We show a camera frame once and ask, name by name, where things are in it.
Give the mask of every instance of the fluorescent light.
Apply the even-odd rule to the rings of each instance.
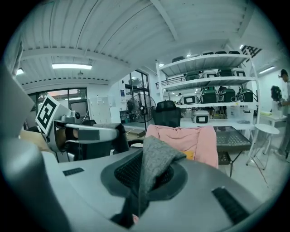
[[[267,71],[269,71],[269,70],[271,70],[271,69],[273,69],[273,68],[275,68],[275,66],[271,66],[271,67],[269,67],[269,68],[266,68],[265,70],[259,72],[259,74],[265,73],[265,72],[267,72]]]
[[[81,97],[73,97],[73,98],[70,98],[69,100],[81,100]]]
[[[53,63],[53,69],[57,68],[78,68],[78,69],[91,69],[91,65],[87,64],[75,64],[75,63]]]
[[[20,75],[20,74],[23,74],[23,73],[24,73],[23,70],[20,68],[20,69],[17,70],[16,75]]]

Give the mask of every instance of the ceiling light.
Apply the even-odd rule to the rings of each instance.
[[[266,68],[265,70],[259,72],[259,74],[265,73],[265,72],[267,72],[267,71],[269,71],[269,70],[271,70],[271,69],[273,69],[273,68],[275,68],[275,66],[271,66],[271,67],[269,67],[269,68]]]
[[[24,73],[23,70],[20,68],[20,69],[17,70],[16,75],[20,75],[20,74],[23,74],[23,73]]]
[[[53,63],[53,69],[57,68],[78,68],[78,69],[91,69],[92,66],[88,64],[75,64],[75,63]]]

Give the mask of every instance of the white metal shelf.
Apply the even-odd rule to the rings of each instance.
[[[199,108],[199,107],[217,107],[217,106],[250,106],[254,108],[258,106],[258,102],[217,102],[208,104],[187,104],[187,105],[176,105],[179,108]]]
[[[178,82],[167,86],[162,86],[168,91],[184,90],[191,88],[213,87],[213,86],[233,86],[242,85],[249,81],[257,81],[255,77],[210,77],[191,81]]]
[[[210,119],[208,123],[194,123],[190,118],[182,118],[180,121],[180,127],[189,128],[197,126],[232,126],[236,130],[254,130],[253,124],[238,123],[239,120],[230,119]]]
[[[197,56],[164,65],[159,70],[162,70],[166,76],[171,77],[194,71],[236,68],[249,58],[248,55],[239,54]]]

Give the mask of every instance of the electric fan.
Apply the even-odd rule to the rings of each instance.
[[[144,123],[145,131],[147,131],[146,123],[153,118],[153,110],[156,104],[153,98],[146,94],[137,94],[127,101],[127,109],[130,118],[133,121]]]

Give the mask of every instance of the black office chair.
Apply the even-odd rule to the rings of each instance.
[[[158,102],[156,110],[153,111],[155,125],[178,127],[180,119],[181,109],[176,107],[173,101]]]

